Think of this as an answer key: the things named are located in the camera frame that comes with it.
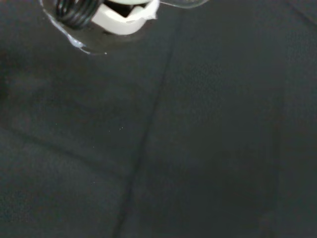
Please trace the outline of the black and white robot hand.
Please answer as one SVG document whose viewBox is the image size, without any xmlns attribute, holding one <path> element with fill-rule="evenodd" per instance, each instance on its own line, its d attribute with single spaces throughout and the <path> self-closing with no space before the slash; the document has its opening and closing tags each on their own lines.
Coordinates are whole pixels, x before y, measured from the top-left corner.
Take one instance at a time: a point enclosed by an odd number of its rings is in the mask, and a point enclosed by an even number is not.
<svg viewBox="0 0 317 238">
<path fill-rule="evenodd" d="M 156 18 L 159 0 L 57 0 L 56 19 L 72 29 L 93 23 L 115 35 L 131 35 Z"/>
</svg>

